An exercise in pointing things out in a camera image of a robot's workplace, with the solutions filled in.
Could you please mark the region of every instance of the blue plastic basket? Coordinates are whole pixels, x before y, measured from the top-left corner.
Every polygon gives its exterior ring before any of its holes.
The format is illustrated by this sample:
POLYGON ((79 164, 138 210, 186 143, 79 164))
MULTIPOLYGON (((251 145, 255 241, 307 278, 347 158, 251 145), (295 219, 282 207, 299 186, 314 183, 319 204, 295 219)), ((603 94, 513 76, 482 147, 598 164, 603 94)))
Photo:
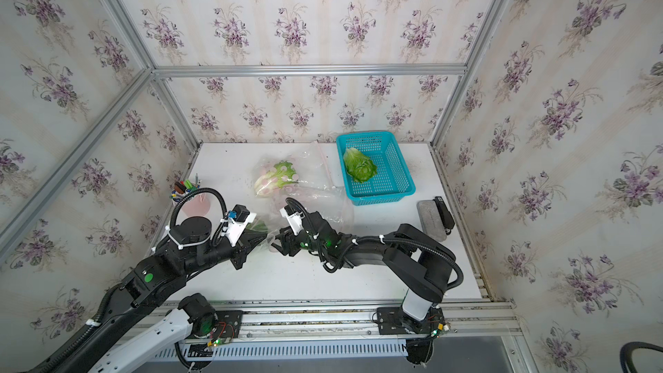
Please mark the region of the blue plastic basket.
POLYGON ((355 206, 398 202, 412 195, 415 187, 396 138, 388 131, 343 134, 336 137, 336 148, 341 159, 345 192, 355 206), (355 182, 345 171, 343 154, 354 147, 366 154, 377 166, 377 175, 364 183, 355 182))

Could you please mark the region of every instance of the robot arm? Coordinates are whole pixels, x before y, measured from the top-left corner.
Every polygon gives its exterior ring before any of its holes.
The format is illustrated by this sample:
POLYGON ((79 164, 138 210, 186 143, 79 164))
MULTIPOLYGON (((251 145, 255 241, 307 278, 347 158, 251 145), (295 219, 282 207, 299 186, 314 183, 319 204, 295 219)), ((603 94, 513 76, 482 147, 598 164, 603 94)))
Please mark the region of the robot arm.
POLYGON ((30 373, 87 372, 131 327, 183 288, 187 280, 222 261, 230 260, 241 269, 247 255, 267 237, 263 232, 242 232, 250 216, 241 205, 228 212, 223 197, 214 189, 198 189, 186 195, 175 206, 166 227, 168 236, 161 239, 153 255, 138 262, 131 273, 110 288, 87 324, 30 373), (175 225, 182 205, 200 193, 211 193, 221 203, 224 219, 214 233, 211 222, 203 217, 191 217, 175 225), (242 230, 233 245, 226 235, 236 234, 235 225, 242 230))
MULTIPOLYGON (((303 248, 310 253, 317 252, 329 273, 360 264, 387 265, 410 290, 400 308, 382 309, 385 319, 391 320, 392 330, 430 333, 425 343, 429 346, 437 332, 432 331, 428 319, 436 317, 443 323, 441 311, 431 309, 431 305, 441 302, 447 289, 463 281, 453 253, 409 224, 402 224, 398 230, 381 236, 358 238, 337 233, 318 212, 309 213, 295 199, 286 201, 288 206, 282 213, 290 226, 280 230, 277 239, 281 245, 274 246, 289 256, 303 248), (422 253, 414 261, 411 256, 417 249, 422 253), (452 270, 457 277, 449 284, 452 270)), ((164 346, 192 332, 197 336, 212 335, 216 313, 203 296, 195 294, 182 300, 177 311, 172 311, 153 328, 115 351, 109 351, 131 327, 183 288, 187 280, 222 261, 230 260, 235 269, 241 269, 247 255, 267 237, 266 233, 245 229, 253 216, 241 205, 227 212, 223 197, 214 189, 198 189, 186 195, 175 206, 170 225, 166 227, 167 236, 155 247, 153 255, 138 262, 120 284, 109 289, 94 317, 30 373, 106 373, 106 370, 121 372, 123 369, 128 372, 164 346), (199 193, 211 193, 221 203, 224 219, 214 233, 211 222, 203 217, 190 217, 176 225, 182 205, 199 193)))

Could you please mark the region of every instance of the black hose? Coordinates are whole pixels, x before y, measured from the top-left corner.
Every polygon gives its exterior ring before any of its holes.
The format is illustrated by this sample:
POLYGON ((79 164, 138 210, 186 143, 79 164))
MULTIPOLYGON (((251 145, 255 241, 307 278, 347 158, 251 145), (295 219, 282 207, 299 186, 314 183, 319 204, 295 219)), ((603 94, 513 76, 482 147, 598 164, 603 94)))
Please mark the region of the black hose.
POLYGON ((453 258, 452 258, 451 256, 445 254, 444 252, 442 252, 442 251, 440 251, 440 250, 438 250, 438 249, 435 249, 435 248, 433 248, 433 247, 431 247, 431 246, 428 246, 428 245, 426 245, 426 244, 424 244, 424 243, 417 242, 417 241, 415 241, 415 240, 411 240, 411 239, 390 238, 390 239, 385 239, 385 242, 389 242, 389 243, 392 243, 392 244, 402 244, 402 245, 416 246, 417 248, 419 248, 419 249, 422 250, 422 251, 427 251, 427 252, 429 252, 429 253, 431 253, 431 254, 437 255, 437 256, 439 256, 440 258, 442 258, 442 259, 443 259, 447 264, 449 264, 449 265, 452 267, 452 269, 456 272, 456 279, 455 279, 455 281, 452 282, 451 284, 448 284, 448 285, 447 285, 447 289, 456 288, 457 286, 459 286, 460 284, 463 283, 463 279, 464 279, 464 277, 463 277, 463 270, 460 269, 460 267, 458 266, 458 264, 453 260, 453 258))
MULTIPOLYGON (((108 303, 111 302, 111 296, 115 292, 116 289, 118 289, 120 284, 116 284, 108 289, 106 291, 106 294, 104 294, 104 297, 102 298, 102 301, 99 303, 99 309, 97 310, 97 313, 92 317, 92 320, 95 323, 100 322, 101 319, 104 318, 104 314, 106 313, 106 309, 108 308, 108 303)), ((93 325, 88 325, 87 329, 81 334, 72 344, 70 344, 69 347, 65 348, 64 351, 62 351, 60 354, 57 356, 53 357, 51 361, 47 363, 41 370, 39 370, 38 373, 49 373, 51 370, 55 369, 57 366, 60 365, 64 361, 64 359, 68 358, 71 356, 78 348, 84 344, 89 338, 94 334, 94 332, 97 330, 98 327, 95 327, 93 325)))
MULTIPOLYGON (((194 198, 195 195, 200 195, 201 193, 211 193, 212 195, 216 196, 216 199, 219 200, 219 203, 221 205, 221 211, 223 212, 223 217, 225 218, 226 213, 228 213, 228 209, 225 207, 225 201, 223 200, 223 196, 216 190, 210 188, 210 187, 201 187, 200 189, 196 189, 191 193, 187 193, 186 196, 182 197, 182 200, 180 200, 176 205, 175 209, 172 210, 172 214, 170 215, 170 227, 175 228, 175 224, 177 223, 177 215, 180 213, 180 209, 182 206, 184 206, 184 203, 187 203, 191 199, 194 198)), ((217 246, 219 245, 219 242, 221 241, 221 229, 223 229, 224 226, 226 226, 227 223, 220 223, 219 226, 216 228, 216 231, 214 231, 214 235, 211 238, 212 241, 212 246, 217 246)))
POLYGON ((659 347, 655 344, 644 343, 642 341, 632 341, 630 343, 624 344, 619 351, 619 363, 621 364, 624 373, 638 373, 638 370, 635 370, 635 366, 633 364, 633 351, 639 348, 646 348, 648 350, 663 352, 663 347, 659 347))
MULTIPOLYGON (((355 238, 357 241, 357 244, 364 243, 364 242, 381 242, 380 238, 378 236, 361 236, 359 238, 355 238)), ((402 245, 408 245, 408 246, 415 246, 419 248, 422 251, 427 251, 431 254, 435 254, 439 257, 441 257, 447 264, 449 264, 452 269, 456 272, 456 279, 454 282, 451 284, 447 285, 447 289, 452 289, 456 288, 463 282, 463 270, 460 269, 458 264, 453 260, 453 258, 444 252, 432 248, 431 246, 428 246, 424 243, 417 242, 415 240, 411 239, 403 239, 403 238, 384 238, 385 244, 402 244, 402 245)), ((345 255, 350 251, 353 247, 355 246, 354 243, 349 243, 344 247, 344 249, 341 251, 341 254, 339 255, 338 259, 336 260, 336 264, 334 265, 333 268, 327 267, 327 265, 324 265, 324 268, 327 272, 330 274, 333 274, 336 272, 339 268, 343 266, 343 262, 345 259, 345 255)))

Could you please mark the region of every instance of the vegetable in plastic bag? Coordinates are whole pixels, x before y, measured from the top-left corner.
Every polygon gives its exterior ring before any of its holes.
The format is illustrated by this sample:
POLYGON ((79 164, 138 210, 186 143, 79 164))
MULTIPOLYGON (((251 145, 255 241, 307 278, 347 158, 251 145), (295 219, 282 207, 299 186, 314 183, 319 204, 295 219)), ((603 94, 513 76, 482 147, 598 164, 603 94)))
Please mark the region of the vegetable in plastic bag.
POLYGON ((291 162, 282 160, 256 179, 253 189, 256 195, 267 196, 281 187, 297 183, 299 176, 296 173, 291 162))
POLYGON ((364 183, 377 175, 377 166, 369 156, 354 147, 345 149, 343 154, 345 170, 355 181, 364 183))

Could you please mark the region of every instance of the black cable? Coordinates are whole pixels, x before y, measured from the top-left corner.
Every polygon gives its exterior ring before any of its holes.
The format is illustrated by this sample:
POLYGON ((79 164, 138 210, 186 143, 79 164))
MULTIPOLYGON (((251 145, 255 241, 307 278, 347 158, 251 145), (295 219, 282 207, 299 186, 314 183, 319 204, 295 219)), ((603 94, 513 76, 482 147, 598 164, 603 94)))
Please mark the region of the black cable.
MULTIPOLYGON (((188 201, 193 199, 195 195, 200 195, 201 193, 211 193, 212 195, 216 196, 216 199, 218 199, 221 205, 223 218, 225 218, 225 215, 228 213, 228 209, 225 207, 225 201, 223 200, 223 196, 221 196, 219 192, 217 192, 216 190, 210 187, 201 187, 200 189, 196 189, 193 192, 187 193, 186 196, 182 197, 182 200, 180 200, 177 204, 175 204, 175 209, 172 210, 172 214, 170 215, 171 228, 175 228, 175 224, 177 222, 177 215, 180 213, 180 209, 182 208, 182 206, 184 206, 184 203, 187 203, 188 201)), ((227 222, 222 222, 216 228, 214 235, 211 237, 212 246, 219 245, 219 242, 221 241, 221 236, 220 236, 221 229, 223 229, 223 227, 226 226, 227 224, 228 224, 227 222)))
MULTIPOLYGON (((106 313, 106 309, 108 308, 108 303, 111 302, 111 296, 115 292, 115 290, 119 288, 119 286, 120 284, 116 284, 110 287, 108 291, 106 291, 106 294, 104 294, 102 301, 99 303, 99 308, 97 309, 97 313, 92 317, 92 320, 95 323, 100 322, 101 319, 104 318, 104 314, 106 313)), ((87 329, 83 332, 83 334, 81 334, 69 347, 65 348, 64 351, 62 351, 57 356, 53 357, 53 359, 49 361, 47 365, 45 365, 41 370, 39 370, 38 373, 49 373, 51 370, 59 366, 60 363, 64 361, 64 359, 71 356, 76 350, 78 350, 78 348, 82 344, 88 341, 89 338, 97 330, 97 328, 99 327, 88 325, 87 329)))
MULTIPOLYGON (((464 279, 463 270, 460 269, 460 267, 452 259, 452 257, 445 254, 444 252, 442 252, 438 249, 432 248, 431 246, 428 246, 424 243, 417 242, 417 241, 411 240, 411 239, 403 239, 403 238, 383 238, 381 240, 378 236, 361 236, 359 238, 355 238, 355 240, 356 240, 357 244, 364 243, 364 242, 382 242, 382 240, 384 240, 385 244, 389 243, 389 244, 401 244, 401 245, 415 246, 415 247, 419 248, 422 251, 425 250, 425 251, 427 251, 431 254, 435 254, 435 255, 441 257, 456 272, 456 279, 455 279, 454 282, 447 285, 447 290, 452 289, 452 288, 456 288, 457 286, 459 286, 463 282, 463 279, 464 279)), ((348 243, 348 245, 346 245, 344 247, 344 249, 341 251, 341 254, 339 255, 339 257, 336 259, 336 264, 334 265, 334 267, 329 268, 329 267, 327 267, 327 265, 324 265, 323 267, 325 268, 325 270, 327 272, 329 272, 330 274, 333 274, 339 268, 341 268, 343 266, 345 255, 354 246, 355 246, 355 244, 353 242, 348 243)))
POLYGON ((182 349, 180 349, 180 344, 179 342, 175 342, 175 354, 177 355, 177 359, 186 367, 187 369, 194 370, 194 371, 199 371, 203 370, 205 367, 207 367, 211 362, 188 362, 185 358, 184 355, 182 354, 182 349))
MULTIPOLYGON (((306 208, 295 198, 292 197, 286 197, 286 203, 288 206, 291 208, 295 209, 295 211, 298 211, 302 213, 304 216, 304 219, 306 220, 306 223, 308 223, 308 226, 311 228, 311 230, 315 230, 315 227, 313 226, 313 221, 311 220, 311 216, 309 212, 306 210, 306 208)), ((312 237, 312 242, 314 241, 316 243, 316 249, 318 250, 318 257, 320 258, 320 262, 325 261, 325 257, 322 253, 322 244, 319 239, 316 238, 316 234, 313 235, 312 237)))
POLYGON ((624 344, 619 351, 619 363, 621 364, 624 373, 638 373, 638 370, 635 370, 635 366, 633 365, 633 351, 638 348, 663 352, 663 347, 644 343, 642 341, 631 341, 630 343, 624 344))

